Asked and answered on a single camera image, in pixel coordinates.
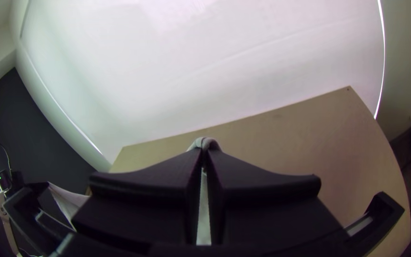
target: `bright light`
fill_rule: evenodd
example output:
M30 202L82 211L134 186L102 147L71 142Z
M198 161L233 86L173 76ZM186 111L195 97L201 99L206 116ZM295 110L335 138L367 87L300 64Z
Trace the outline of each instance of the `bright light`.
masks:
M383 33L383 74L382 74L382 87L380 88L380 96L378 97L377 109L375 110L375 114L373 116L374 119L377 118L378 114L378 107L380 106L380 101L382 99L382 92L383 92L383 79L385 77L385 59L386 59L386 42L385 42L385 24L383 23L383 11L382 11L382 3L380 0L378 2L378 11L380 12L380 20L382 21L382 33Z

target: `black mount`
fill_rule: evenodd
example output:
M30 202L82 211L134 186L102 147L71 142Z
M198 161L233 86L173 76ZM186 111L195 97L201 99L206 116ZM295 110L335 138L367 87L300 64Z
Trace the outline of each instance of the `black mount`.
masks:
M202 172L210 246L196 245ZM77 231L41 210L37 197L47 187L28 184L4 207L51 257L363 256L404 212L381 192L343 228L318 199L317 176L272 173L218 149L195 148L135 172L94 173L93 194L72 219Z

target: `dark gray wall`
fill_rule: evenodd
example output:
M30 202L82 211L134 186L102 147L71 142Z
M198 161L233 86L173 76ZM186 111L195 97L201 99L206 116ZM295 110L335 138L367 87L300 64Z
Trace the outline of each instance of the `dark gray wall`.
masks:
M22 171L26 183L50 181L84 193L88 177L95 171L50 125L15 68L0 79L0 143L9 153L12 169ZM3 169L7 169L7 161L0 148L0 171ZM48 213L65 221L49 193L41 196L40 203ZM9 247L1 219L0 238ZM18 233L16 240L19 247L35 253Z

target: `wooden table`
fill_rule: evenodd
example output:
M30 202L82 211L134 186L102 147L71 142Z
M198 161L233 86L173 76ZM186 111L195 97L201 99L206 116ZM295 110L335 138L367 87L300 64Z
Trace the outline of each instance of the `wooden table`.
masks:
M180 154L198 137L266 170L316 174L321 201L349 225L384 191L405 212L369 256L400 256L411 238L404 180L385 135L351 87L198 131L122 148L110 172L138 170Z

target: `black 3d-printed part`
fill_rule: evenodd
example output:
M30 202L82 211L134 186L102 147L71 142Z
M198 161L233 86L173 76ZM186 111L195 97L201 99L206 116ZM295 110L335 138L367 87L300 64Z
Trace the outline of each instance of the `black 3d-printed part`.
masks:
M196 243L201 149L123 174L95 173L74 216L79 233L146 253L150 242Z

